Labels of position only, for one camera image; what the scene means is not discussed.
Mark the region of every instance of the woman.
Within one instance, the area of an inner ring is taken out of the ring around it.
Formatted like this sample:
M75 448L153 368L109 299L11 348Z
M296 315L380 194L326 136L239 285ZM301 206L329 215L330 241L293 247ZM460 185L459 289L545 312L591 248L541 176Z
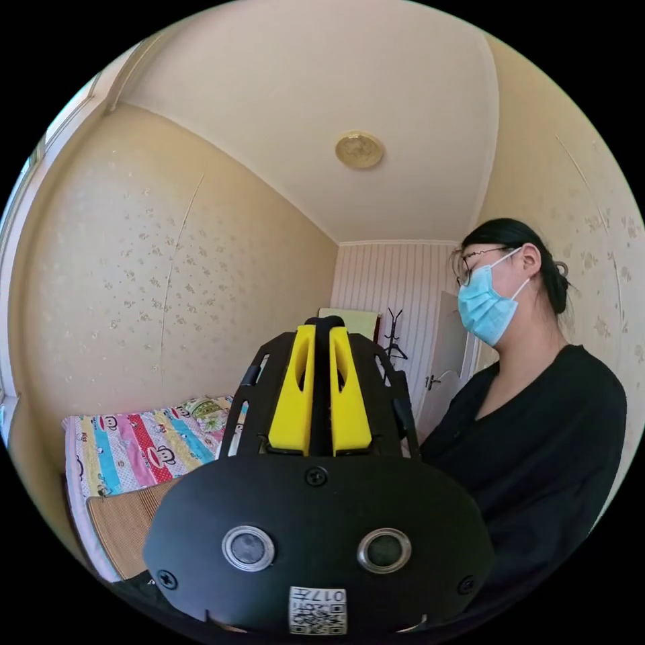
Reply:
M534 589L586 538L618 469L627 410L611 370L562 335L566 266L530 227L485 222L456 265L462 322L499 361L457 393L421 454L474 497L496 563L458 630L442 628L450 636Z

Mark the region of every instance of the door handle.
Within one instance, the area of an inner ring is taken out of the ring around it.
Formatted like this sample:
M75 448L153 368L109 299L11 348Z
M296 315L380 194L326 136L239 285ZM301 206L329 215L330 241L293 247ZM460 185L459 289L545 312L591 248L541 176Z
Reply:
M439 379L435 378L434 374L431 374L430 378L428 378L427 376L425 377L425 387L426 387L426 389L431 390L433 383L441 383L441 381Z

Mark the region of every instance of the ear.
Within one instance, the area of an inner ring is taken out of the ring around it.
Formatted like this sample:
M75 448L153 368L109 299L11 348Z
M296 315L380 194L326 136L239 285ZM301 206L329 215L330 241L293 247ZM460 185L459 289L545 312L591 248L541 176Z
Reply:
M524 244L518 256L527 277L533 277L536 273L539 273L542 268L542 256L535 245L531 243Z

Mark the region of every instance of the black sweater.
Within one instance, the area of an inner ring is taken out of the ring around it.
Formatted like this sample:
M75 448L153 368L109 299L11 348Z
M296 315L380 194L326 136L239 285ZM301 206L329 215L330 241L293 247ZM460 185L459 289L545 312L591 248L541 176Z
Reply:
M623 386L582 345L567 345L516 397L475 420L498 372L495 363L476 374L421 446L424 462L474 497L495 549L493 571L460 620L466 623L513 604L586 538L625 438Z

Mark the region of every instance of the bamboo mat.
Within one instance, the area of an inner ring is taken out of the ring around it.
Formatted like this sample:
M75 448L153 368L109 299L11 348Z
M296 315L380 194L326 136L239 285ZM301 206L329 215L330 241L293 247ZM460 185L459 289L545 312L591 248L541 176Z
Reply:
M146 570L142 551L148 530L164 496L180 479L113 497L88 498L96 535L123 579Z

